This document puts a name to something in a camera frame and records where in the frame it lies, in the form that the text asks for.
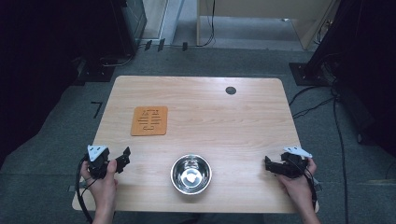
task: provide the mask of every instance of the cable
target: cable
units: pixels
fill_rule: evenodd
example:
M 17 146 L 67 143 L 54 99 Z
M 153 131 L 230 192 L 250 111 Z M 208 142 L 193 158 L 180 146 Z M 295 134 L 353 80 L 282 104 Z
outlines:
M 308 182 L 309 188 L 311 189 L 312 193 L 312 205 L 314 209 L 316 209 L 317 206 L 317 201 L 318 201 L 318 195 L 317 191 L 315 190 L 315 181 L 314 181 L 314 176 L 309 172 L 308 168 L 305 167 L 305 170 L 309 173 L 310 176 L 308 176 L 304 170 L 302 170 L 294 161 L 287 159 L 288 162 L 292 163 L 297 169 L 300 170 L 300 172 L 304 175 L 306 181 Z
M 335 106 L 336 106 L 336 103 L 337 103 L 337 97 L 334 97 L 333 99 L 334 99 L 334 101 L 333 101 L 333 104 L 332 104 L 332 112 L 334 114 L 335 126 L 337 127 L 338 136 L 340 138 L 341 152 L 342 152 L 342 165 L 343 165 L 343 178 L 344 178 L 344 209 L 345 209 L 346 224 L 348 224 L 349 223 L 349 217 L 348 217 L 348 200 L 347 200 L 347 172 L 346 172 L 345 147 L 344 147 L 343 135 L 341 134 L 341 131 L 340 131 L 340 126 L 338 124 L 337 113 L 336 113 L 336 110 L 335 110 Z
M 321 105 L 326 105 L 326 104 L 328 104 L 329 102 L 331 102 L 333 99 L 334 99 L 334 97 L 332 97 L 332 98 L 330 98 L 330 99 L 327 99 L 327 100 L 321 102 L 320 104 L 318 104 L 318 105 L 316 105 L 316 106 L 314 106 L 314 107 L 311 107 L 311 108 L 302 110 L 302 111 L 300 111 L 300 112 L 294 114 L 294 115 L 293 115 L 293 118 L 294 118 L 294 119 L 297 119 L 297 118 L 299 118 L 299 117 L 305 116 L 307 113 L 309 113 L 309 111 L 314 110 L 314 109 L 320 107 Z
M 211 27 L 212 33 L 209 37 L 209 39 L 206 41 L 205 44 L 203 45 L 197 45 L 197 47 L 205 47 L 207 45 L 210 44 L 210 42 L 212 42 L 213 39 L 215 39 L 215 43 L 216 43 L 216 38 L 215 38 L 215 25 L 214 25 L 214 18 L 215 18 L 215 8 L 216 8 L 216 0 L 213 0 L 213 6 L 212 6 L 212 22 L 209 22 L 209 17 L 207 17 L 207 22 L 209 23 L 209 26 Z
M 87 186 L 87 187 L 84 188 L 84 190 L 83 190 L 82 193 L 81 193 L 81 196 L 84 195 L 84 192 L 85 192 L 87 189 L 89 189 L 90 186 L 92 186 L 92 184 L 94 184 L 94 183 L 96 182 L 96 180 L 98 180 L 98 179 L 94 179 L 93 182 L 92 182 L 89 186 Z
M 323 28 L 324 24 L 326 24 L 326 23 L 327 23 L 327 21 L 325 21 L 325 22 L 323 22 L 323 23 L 321 24 L 321 26 L 320 26 L 320 28 L 319 28 L 319 31 L 318 31 L 318 33 L 317 33 L 317 40 L 314 40 L 314 43 L 317 44 L 317 45 L 320 45 L 320 44 L 321 44 L 321 29 Z
M 290 103 L 289 103 L 289 106 L 292 105 L 293 102 L 294 102 L 294 100 L 297 98 L 297 96 L 299 96 L 299 95 L 302 94 L 303 92 L 309 91 L 309 90 L 312 90 L 312 89 L 315 89 L 315 88 L 318 88 L 318 87 L 321 87 L 321 86 L 307 87 L 307 88 L 305 88 L 305 89 L 300 90 L 299 92 L 297 92 L 297 93 L 293 96 L 293 98 L 291 99 L 291 101 L 290 101 Z
M 396 164 L 396 161 L 394 161 L 393 163 L 391 163 L 390 166 L 388 167 L 387 173 L 385 174 L 385 179 L 388 179 L 389 170 L 390 170 L 390 168 L 391 168 L 394 164 Z
M 78 203 L 81 206 L 82 212 L 84 213 L 85 217 L 87 218 L 87 221 L 89 223 L 93 223 L 92 217 L 91 217 L 90 213 L 88 212 L 87 207 L 85 206 L 84 199 L 82 198 L 82 194 L 80 194 L 80 192 L 79 192 L 79 180 L 81 179 L 80 170 L 81 170 L 81 167 L 82 167 L 82 163 L 84 161 L 86 161 L 87 159 L 88 159 L 88 154 L 85 154 L 84 157 L 81 159 L 81 161 L 78 164 L 77 173 L 76 173 L 75 190 L 76 190 L 76 194 L 77 194 L 77 198 L 78 198 Z
M 128 58 L 128 60 L 126 60 L 126 61 L 123 62 L 123 63 L 110 63 L 110 64 L 108 64 L 108 63 L 102 63 L 102 66 L 103 66 L 103 67 L 117 67 L 117 66 L 123 66 L 123 65 L 127 64 L 128 62 L 130 62 L 130 61 L 132 60 L 133 57 L 134 57 L 134 55 L 131 54 L 131 56 Z

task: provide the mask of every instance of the orange placemat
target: orange placemat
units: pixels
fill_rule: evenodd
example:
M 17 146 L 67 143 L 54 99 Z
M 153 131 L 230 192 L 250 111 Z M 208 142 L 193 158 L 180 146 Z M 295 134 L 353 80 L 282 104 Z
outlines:
M 132 136 L 166 134 L 168 107 L 138 106 L 134 109 Z

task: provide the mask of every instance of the metal bowl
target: metal bowl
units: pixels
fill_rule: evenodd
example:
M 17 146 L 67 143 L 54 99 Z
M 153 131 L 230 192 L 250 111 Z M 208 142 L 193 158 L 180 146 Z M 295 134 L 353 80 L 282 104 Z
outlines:
M 172 166 L 172 183 L 183 194 L 201 193 L 209 185 L 211 178 L 209 163 L 198 155 L 182 156 Z

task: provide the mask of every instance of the black stand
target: black stand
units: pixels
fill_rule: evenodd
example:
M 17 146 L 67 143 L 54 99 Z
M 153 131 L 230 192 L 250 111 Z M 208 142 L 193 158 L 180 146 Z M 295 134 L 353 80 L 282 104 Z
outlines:
M 330 63 L 334 58 L 343 56 L 346 49 L 350 48 L 356 27 L 353 22 L 357 21 L 359 14 L 350 13 L 350 8 L 354 5 L 360 6 L 359 0 L 341 1 L 334 18 L 334 22 L 327 34 L 322 39 L 308 63 L 289 63 L 294 80 L 298 86 L 330 86 L 323 78 L 321 66 L 324 62 Z M 350 24 L 346 25 L 346 18 L 350 18 Z
M 107 60 L 106 64 L 117 63 L 117 60 Z M 75 81 L 75 86 L 84 86 L 85 82 L 109 82 L 114 73 L 114 66 L 83 64 L 81 72 Z
M 310 74 L 307 71 L 307 63 L 289 63 L 289 67 L 297 86 L 329 86 L 329 83 L 322 77 L 321 70 L 318 70 L 316 74 Z

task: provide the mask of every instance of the person's left hand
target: person's left hand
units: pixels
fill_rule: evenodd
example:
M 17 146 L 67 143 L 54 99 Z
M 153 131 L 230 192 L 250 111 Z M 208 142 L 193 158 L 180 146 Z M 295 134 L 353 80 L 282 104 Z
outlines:
M 86 180 L 86 184 L 95 200 L 96 211 L 93 223 L 111 223 L 116 209 L 116 190 L 118 181 L 114 178 L 117 170 L 117 162 L 111 161 L 107 166 L 107 173 L 104 179 L 93 179 L 88 170 L 88 162 L 84 161 L 81 166 L 81 176 Z

